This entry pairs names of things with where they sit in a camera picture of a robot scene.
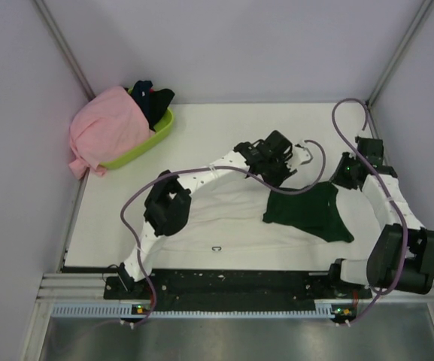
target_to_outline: black cloth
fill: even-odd
[[[152,86],[153,83],[150,80],[139,80],[135,83],[132,93],[130,94],[147,120],[150,119],[150,90]]]
[[[147,117],[147,120],[151,130],[155,130],[155,124],[163,118],[174,96],[175,93],[170,89],[150,93],[150,117]]]
[[[352,242],[354,237],[338,213],[337,192],[338,189],[330,182],[318,183],[297,196],[272,191],[263,221],[294,226],[327,242]]]

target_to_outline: pink cloth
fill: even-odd
[[[110,162],[153,134],[140,107],[121,86],[105,90],[88,103],[73,119],[69,144],[76,160],[69,164],[80,179],[91,168],[102,176]]]

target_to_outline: green basket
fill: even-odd
[[[173,127],[173,119],[173,112],[170,108],[168,108],[165,112],[165,115],[163,115],[163,118],[157,124],[155,124],[155,134],[153,137],[147,139],[115,160],[112,160],[111,162],[103,162],[100,163],[100,165],[107,169],[117,169],[139,157],[141,154],[153,148],[155,145],[165,139],[168,134],[170,134],[171,128]]]

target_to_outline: white wall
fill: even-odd
[[[46,0],[96,93],[178,102],[369,97],[422,0]]]
[[[0,361],[18,358],[71,195],[68,125],[82,92],[29,0],[0,0]]]
[[[434,229],[434,10],[378,100],[375,121],[402,191]]]

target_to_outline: green cloth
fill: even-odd
[[[327,242],[352,242],[354,237],[338,214],[337,192],[330,182],[318,183],[297,196],[270,192],[263,221],[294,226]]]

